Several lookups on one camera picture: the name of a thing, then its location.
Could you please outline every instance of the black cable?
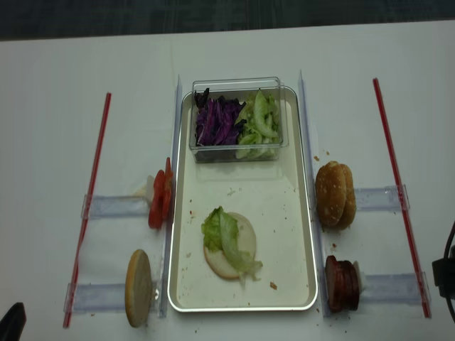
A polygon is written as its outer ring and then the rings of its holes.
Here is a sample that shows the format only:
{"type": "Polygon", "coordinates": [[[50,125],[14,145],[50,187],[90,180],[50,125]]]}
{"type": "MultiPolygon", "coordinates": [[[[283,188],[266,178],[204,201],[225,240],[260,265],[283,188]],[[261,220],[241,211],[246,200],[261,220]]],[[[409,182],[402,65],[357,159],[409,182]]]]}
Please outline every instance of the black cable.
{"type": "MultiPolygon", "coordinates": [[[[452,230],[450,231],[449,238],[447,239],[446,249],[444,250],[444,264],[447,264],[447,262],[449,260],[449,250],[450,250],[450,246],[452,245],[452,242],[454,240],[454,235],[455,235],[455,222],[454,222],[454,226],[452,226],[452,230]]],[[[448,280],[449,279],[447,278],[446,272],[443,271],[442,283],[444,283],[445,288],[449,287],[448,280]]],[[[455,323],[455,311],[454,311],[454,306],[452,305],[449,293],[446,293],[446,301],[447,301],[447,307],[449,308],[450,316],[452,317],[452,320],[454,320],[454,323],[455,323]]]]}

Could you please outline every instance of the bottom bun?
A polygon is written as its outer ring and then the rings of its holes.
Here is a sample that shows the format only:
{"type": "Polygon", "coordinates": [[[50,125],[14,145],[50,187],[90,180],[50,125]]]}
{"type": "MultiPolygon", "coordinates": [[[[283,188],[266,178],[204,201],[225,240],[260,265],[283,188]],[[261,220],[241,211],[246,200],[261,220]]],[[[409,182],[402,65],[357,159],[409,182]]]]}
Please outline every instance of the bottom bun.
{"type": "MultiPolygon", "coordinates": [[[[228,214],[237,220],[237,226],[239,227],[237,246],[239,250],[249,252],[251,257],[254,258],[256,254],[256,234],[253,226],[247,218],[238,213],[229,212],[228,214]]],[[[239,278],[237,270],[229,264],[223,251],[212,252],[207,247],[204,247],[204,257],[210,268],[219,277],[224,279],[239,278]]]]}

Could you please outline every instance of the white table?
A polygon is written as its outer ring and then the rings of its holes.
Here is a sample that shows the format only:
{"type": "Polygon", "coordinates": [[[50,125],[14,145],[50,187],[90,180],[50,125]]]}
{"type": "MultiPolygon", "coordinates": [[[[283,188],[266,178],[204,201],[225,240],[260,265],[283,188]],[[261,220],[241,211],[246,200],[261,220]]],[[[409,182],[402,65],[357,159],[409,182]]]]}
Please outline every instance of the white table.
{"type": "Polygon", "coordinates": [[[0,43],[0,315],[24,302],[22,340],[449,338],[454,326],[431,263],[442,257],[454,221],[454,32],[455,21],[442,21],[0,43]],[[135,115],[152,111],[149,157],[164,160],[178,74],[184,92],[194,80],[263,75],[296,90],[300,69],[310,113],[350,110],[352,93],[371,97],[379,77],[433,318],[390,312],[324,320],[316,302],[304,313],[182,315],[169,308],[167,319],[139,330],[121,313],[87,314],[62,329],[106,92],[113,94],[109,115],[127,113],[134,124],[135,115]]]}

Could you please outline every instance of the purple cabbage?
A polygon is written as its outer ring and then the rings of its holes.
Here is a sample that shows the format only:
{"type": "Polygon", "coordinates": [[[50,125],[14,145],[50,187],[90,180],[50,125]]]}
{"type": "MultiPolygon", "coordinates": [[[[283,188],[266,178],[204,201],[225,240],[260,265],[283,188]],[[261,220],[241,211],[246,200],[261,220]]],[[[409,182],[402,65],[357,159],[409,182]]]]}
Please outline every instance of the purple cabbage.
{"type": "Polygon", "coordinates": [[[232,145],[243,130],[245,120],[235,124],[245,103],[238,99],[208,99],[208,89],[204,94],[195,93],[198,116],[196,117],[196,141],[199,146],[232,145]]]}

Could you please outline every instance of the black object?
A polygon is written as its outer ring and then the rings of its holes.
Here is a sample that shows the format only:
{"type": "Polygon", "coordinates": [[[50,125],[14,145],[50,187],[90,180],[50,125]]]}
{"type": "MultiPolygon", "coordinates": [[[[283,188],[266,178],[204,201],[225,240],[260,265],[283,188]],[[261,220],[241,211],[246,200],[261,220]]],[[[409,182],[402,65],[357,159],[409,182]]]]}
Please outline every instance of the black object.
{"type": "Polygon", "coordinates": [[[14,304],[0,321],[0,341],[19,340],[26,321],[23,303],[14,304]]]}
{"type": "Polygon", "coordinates": [[[450,247],[454,240],[454,235],[455,223],[447,239],[444,258],[434,261],[432,267],[434,285],[439,288],[439,295],[446,299],[450,315],[455,323],[454,306],[451,302],[451,300],[455,300],[455,245],[450,247]]]}

